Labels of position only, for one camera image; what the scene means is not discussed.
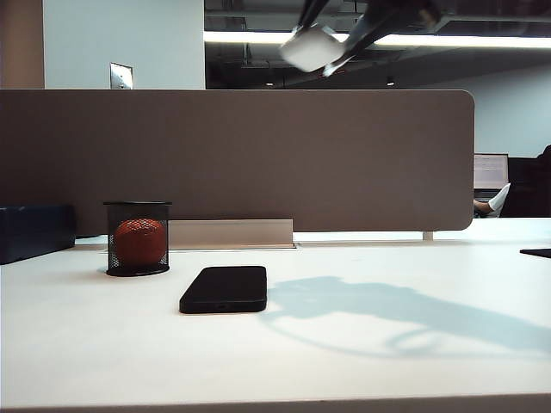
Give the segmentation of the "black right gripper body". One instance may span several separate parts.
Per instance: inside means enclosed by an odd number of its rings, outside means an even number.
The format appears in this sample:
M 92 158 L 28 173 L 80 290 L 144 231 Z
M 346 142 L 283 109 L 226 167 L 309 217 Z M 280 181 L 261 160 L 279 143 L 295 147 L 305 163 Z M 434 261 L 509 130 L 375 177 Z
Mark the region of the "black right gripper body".
M 441 11 L 433 1 L 381 0 L 369 2 L 369 18 L 382 19 L 392 13 L 405 15 L 414 21 L 439 22 Z

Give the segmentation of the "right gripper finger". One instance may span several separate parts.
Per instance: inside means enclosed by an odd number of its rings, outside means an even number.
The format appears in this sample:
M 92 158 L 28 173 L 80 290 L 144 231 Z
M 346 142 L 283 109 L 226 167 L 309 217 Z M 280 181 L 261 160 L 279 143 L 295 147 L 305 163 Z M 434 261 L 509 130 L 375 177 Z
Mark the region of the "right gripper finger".
M 344 42 L 344 54 L 324 67 L 323 76 L 329 77 L 368 46 L 412 21 L 412 10 L 367 10 L 349 31 Z
M 292 33 L 295 34 L 300 31 L 308 30 L 315 23 L 319 13 L 328 3 L 328 0 L 305 0 L 299 20 L 294 26 Z

